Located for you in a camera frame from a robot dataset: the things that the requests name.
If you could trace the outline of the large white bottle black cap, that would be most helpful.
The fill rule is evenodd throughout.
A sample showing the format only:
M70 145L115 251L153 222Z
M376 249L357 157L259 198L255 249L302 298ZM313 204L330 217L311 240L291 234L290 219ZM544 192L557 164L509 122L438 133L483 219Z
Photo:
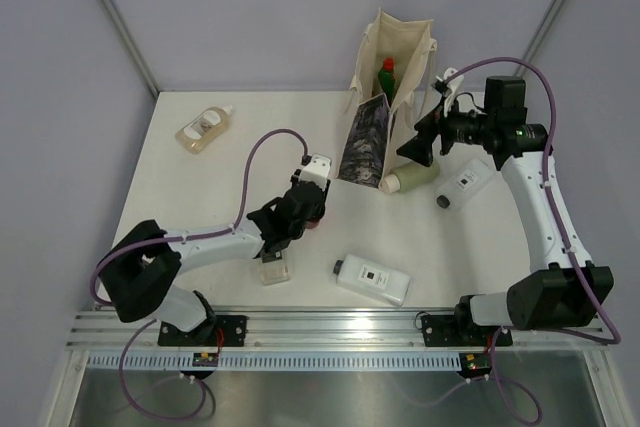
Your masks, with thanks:
M340 287L395 307L404 304L411 283L404 272L352 254L338 259L332 273Z

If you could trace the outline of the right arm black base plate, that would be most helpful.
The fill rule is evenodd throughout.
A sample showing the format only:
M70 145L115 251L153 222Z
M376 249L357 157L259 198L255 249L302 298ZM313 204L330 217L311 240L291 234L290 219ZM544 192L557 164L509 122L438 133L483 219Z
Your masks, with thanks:
M454 314L419 312L415 318L426 347L490 348L497 327L459 322Z

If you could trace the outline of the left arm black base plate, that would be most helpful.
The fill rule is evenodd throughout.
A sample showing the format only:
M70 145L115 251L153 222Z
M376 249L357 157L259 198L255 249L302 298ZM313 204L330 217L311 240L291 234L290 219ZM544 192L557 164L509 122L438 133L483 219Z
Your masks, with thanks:
M218 315L214 329L200 339L162 322L157 343L162 347L243 347L247 321L244 315Z

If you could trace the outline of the amber clear soap bottle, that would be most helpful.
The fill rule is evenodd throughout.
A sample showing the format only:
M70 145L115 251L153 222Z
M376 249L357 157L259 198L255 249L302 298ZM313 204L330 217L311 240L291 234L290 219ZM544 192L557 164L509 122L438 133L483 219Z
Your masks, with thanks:
M199 154L230 128L234 111L230 105L210 107L179 129L175 139L189 153Z

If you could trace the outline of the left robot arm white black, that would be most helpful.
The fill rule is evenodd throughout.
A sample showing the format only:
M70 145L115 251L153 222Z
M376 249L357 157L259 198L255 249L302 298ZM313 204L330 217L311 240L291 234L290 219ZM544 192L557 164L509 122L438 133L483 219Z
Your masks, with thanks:
M153 318L191 344L208 343L217 316L204 295L174 284L180 274L230 260L284 262L284 251L324 216L330 182L298 180L282 197L247 214L239 226L171 237L156 221L139 223L101 261L98 278L123 323Z

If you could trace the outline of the clear rectangular bottle black label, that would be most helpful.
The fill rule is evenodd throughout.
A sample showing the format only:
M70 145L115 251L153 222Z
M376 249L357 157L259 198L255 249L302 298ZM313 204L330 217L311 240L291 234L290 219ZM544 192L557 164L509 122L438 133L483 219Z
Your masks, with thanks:
M264 286L270 286L289 281L292 271L286 262L285 254L275 252L260 258L258 275Z

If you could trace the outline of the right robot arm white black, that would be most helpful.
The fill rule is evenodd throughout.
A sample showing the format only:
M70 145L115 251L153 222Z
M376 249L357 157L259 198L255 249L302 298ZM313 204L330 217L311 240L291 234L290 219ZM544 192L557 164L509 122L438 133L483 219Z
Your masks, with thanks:
M474 344L493 327L583 337L584 327L595 318L610 326L603 302L613 288L613 274L593 263L573 228L555 174L551 135L543 125L527 120L525 81L487 78L483 107L467 112L457 100L461 83L461 73L453 68L436 79L439 103L415 124L415 136L397 153L429 166L436 140L442 155L457 143L481 146L515 201L530 273L505 292L462 297L455 307L454 335Z

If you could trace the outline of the sage green bottle cream cap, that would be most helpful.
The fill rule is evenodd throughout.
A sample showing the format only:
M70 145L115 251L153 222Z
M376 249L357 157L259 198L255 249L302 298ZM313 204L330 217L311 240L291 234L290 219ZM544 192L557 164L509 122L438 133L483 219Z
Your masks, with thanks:
M404 193L433 182L440 175L440 165L434 160L426 167L416 162L409 162L394 168L379 184L385 194Z

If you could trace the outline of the green bottle red cap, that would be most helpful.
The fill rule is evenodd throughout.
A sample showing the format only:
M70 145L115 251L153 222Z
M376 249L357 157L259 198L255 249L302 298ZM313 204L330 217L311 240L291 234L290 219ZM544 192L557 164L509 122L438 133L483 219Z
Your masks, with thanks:
M396 92L395 61L392 57L387 57L382 61L377 73L377 81L380 91L386 96L387 101L392 103Z

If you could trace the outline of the small white bottle black cap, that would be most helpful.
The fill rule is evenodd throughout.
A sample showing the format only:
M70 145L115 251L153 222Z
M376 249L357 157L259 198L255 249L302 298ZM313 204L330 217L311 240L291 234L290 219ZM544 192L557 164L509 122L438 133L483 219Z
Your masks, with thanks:
M492 181L494 175L495 171L489 165L474 158L436 190L436 204L445 210L461 210Z

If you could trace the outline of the red squeeze bottle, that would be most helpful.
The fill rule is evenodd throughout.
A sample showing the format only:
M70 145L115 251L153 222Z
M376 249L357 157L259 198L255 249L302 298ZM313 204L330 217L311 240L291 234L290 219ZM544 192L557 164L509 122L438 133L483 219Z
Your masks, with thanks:
M320 222L321 222L320 218L315 218L315 219L312 219L312 220L308 221L305 224L305 227L307 229L315 229L315 228L317 228L319 226Z

